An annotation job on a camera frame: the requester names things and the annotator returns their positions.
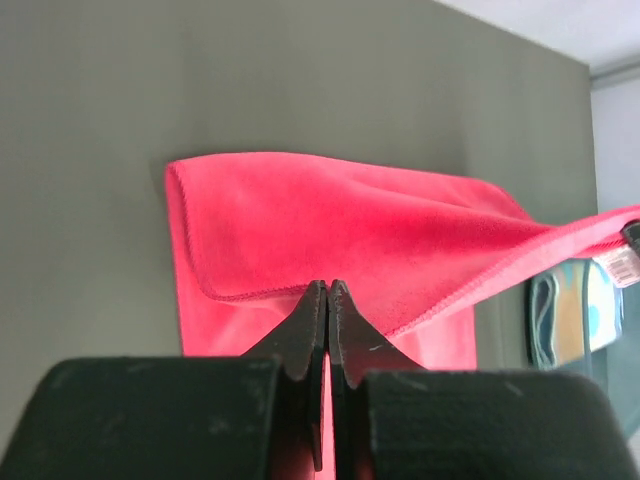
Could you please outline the pink towel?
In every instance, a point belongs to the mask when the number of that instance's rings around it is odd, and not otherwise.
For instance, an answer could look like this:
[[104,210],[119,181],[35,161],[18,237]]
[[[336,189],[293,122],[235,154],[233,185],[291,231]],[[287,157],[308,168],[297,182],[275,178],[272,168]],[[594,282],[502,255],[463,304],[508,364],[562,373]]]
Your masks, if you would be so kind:
[[620,247],[639,216],[630,206],[550,226],[478,179],[292,153],[173,162],[165,187],[188,355],[239,353],[309,282],[342,279],[410,357],[471,368],[474,304]]

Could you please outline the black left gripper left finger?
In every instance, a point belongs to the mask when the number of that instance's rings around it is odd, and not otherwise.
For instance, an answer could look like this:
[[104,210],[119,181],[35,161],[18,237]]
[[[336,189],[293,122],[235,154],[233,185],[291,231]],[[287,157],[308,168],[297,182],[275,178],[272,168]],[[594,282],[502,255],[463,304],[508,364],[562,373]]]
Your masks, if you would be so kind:
[[311,479],[322,468],[327,291],[232,357],[65,360],[42,378],[5,479]]

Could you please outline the blue polka dot towel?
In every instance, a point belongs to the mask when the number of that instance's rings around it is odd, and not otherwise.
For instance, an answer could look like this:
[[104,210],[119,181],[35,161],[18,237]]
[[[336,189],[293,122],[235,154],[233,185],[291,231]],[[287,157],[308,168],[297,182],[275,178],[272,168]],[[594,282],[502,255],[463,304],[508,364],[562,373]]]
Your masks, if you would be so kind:
[[593,260],[570,259],[530,282],[532,364],[554,370],[587,358],[622,336],[622,294]]

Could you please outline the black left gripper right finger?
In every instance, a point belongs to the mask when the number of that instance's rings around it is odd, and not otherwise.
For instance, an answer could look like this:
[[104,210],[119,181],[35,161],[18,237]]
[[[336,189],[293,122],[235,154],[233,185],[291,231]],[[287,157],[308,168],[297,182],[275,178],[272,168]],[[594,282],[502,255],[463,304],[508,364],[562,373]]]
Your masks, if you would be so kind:
[[602,391],[575,374],[431,371],[328,295],[340,479],[635,479]]

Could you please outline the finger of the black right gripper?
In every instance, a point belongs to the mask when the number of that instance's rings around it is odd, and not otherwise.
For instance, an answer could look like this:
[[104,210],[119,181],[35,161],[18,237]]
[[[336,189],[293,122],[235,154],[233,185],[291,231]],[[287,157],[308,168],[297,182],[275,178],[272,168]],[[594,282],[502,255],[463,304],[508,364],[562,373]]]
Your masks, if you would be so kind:
[[636,257],[640,258],[640,221],[633,220],[628,222],[620,230],[620,234]]

